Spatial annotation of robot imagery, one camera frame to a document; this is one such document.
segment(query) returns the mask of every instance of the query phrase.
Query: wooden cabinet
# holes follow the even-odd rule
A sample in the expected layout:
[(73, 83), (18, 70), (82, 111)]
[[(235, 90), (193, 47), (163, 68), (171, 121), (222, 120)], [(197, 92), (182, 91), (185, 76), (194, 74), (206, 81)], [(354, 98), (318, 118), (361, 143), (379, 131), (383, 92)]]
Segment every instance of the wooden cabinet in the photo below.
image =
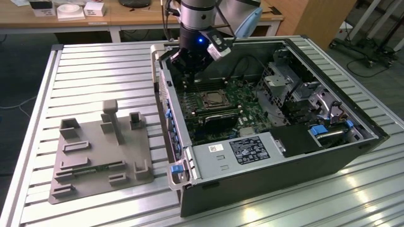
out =
[(307, 35), (325, 50), (357, 0), (269, 0), (286, 19), (277, 35)]

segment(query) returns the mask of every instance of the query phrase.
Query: sticker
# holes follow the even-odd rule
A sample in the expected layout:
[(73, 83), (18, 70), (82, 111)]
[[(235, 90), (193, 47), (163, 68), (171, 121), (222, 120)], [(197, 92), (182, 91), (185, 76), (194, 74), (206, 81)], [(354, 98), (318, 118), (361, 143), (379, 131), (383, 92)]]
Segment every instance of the sticker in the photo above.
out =
[(211, 152), (217, 152), (217, 151), (221, 151), (221, 150), (225, 150), (222, 144), (217, 144), (217, 145), (210, 146), (210, 151)]
[(89, 25), (107, 25), (107, 22), (89, 22)]
[(253, 137), (230, 142), (239, 164), (245, 165), (271, 158), (261, 138)]

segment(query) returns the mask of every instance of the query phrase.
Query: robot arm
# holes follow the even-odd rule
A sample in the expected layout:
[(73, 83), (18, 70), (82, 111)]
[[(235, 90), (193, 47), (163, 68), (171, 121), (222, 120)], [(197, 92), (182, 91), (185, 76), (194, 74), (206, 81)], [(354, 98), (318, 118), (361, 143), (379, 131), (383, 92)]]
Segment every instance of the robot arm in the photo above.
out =
[(243, 38), (251, 35), (262, 16), (259, 5), (261, 0), (182, 0), (181, 12), (166, 8), (181, 20), (179, 52), (171, 62), (191, 84), (213, 61), (231, 53), (233, 42), (223, 38), (221, 31)]

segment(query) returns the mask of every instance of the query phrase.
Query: power supply label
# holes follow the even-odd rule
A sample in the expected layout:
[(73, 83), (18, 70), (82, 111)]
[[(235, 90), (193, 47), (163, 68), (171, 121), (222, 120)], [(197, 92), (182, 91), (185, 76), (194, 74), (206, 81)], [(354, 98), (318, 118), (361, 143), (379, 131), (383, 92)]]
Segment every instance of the power supply label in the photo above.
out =
[(261, 138), (253, 137), (230, 142), (239, 164), (245, 165), (270, 158)]

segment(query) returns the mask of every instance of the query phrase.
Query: cpu socket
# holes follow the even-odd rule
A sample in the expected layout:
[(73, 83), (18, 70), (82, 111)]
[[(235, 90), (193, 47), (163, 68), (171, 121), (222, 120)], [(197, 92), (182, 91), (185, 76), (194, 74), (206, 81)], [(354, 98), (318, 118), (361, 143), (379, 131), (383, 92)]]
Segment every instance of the cpu socket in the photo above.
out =
[(202, 99), (210, 110), (231, 106), (223, 90), (202, 92)]

